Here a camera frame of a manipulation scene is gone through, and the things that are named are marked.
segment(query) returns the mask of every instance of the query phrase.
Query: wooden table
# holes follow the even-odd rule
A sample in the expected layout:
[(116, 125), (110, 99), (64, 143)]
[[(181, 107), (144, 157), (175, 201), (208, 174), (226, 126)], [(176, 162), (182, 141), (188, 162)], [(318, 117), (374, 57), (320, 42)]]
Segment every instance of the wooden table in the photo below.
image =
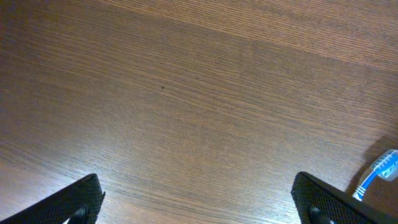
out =
[(2, 1), (0, 219), (92, 172), (98, 223), (298, 223), (302, 170), (352, 193), (398, 145), (385, 2)]

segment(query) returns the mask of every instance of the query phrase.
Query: table surface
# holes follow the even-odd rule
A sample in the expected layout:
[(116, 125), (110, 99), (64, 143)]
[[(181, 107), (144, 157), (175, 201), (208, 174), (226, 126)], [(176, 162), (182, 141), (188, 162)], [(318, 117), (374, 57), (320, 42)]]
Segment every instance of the table surface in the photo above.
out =
[(97, 173), (98, 223), (298, 223), (398, 145), (397, 1), (0, 4), (0, 219)]

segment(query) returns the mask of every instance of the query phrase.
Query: black plastic object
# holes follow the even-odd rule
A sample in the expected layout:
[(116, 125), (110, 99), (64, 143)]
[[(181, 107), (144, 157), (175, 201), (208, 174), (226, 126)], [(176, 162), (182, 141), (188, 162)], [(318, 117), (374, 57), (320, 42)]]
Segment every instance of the black plastic object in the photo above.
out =
[(306, 172), (296, 175), (292, 196), (302, 223), (398, 223)]
[(96, 174), (90, 174), (0, 224), (93, 224), (105, 197)]

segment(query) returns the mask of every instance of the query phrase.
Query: blue toothbrush handle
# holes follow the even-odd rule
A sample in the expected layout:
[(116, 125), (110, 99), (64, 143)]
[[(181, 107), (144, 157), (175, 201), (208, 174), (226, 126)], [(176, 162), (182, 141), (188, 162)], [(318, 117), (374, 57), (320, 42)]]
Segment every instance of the blue toothbrush handle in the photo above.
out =
[(374, 170), (362, 181), (361, 184), (356, 188), (353, 197), (360, 202), (362, 202), (363, 195), (365, 194), (366, 189), (371, 184), (372, 180), (377, 176), (377, 172)]

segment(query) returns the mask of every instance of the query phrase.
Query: toothbrush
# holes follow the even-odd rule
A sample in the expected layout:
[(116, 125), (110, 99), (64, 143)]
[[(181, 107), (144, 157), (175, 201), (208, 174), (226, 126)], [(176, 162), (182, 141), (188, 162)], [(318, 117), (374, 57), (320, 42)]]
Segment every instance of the toothbrush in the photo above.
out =
[(366, 189), (376, 176), (386, 181), (392, 181), (398, 176), (398, 150), (390, 149), (372, 163), (370, 174), (358, 185), (353, 197), (362, 202)]

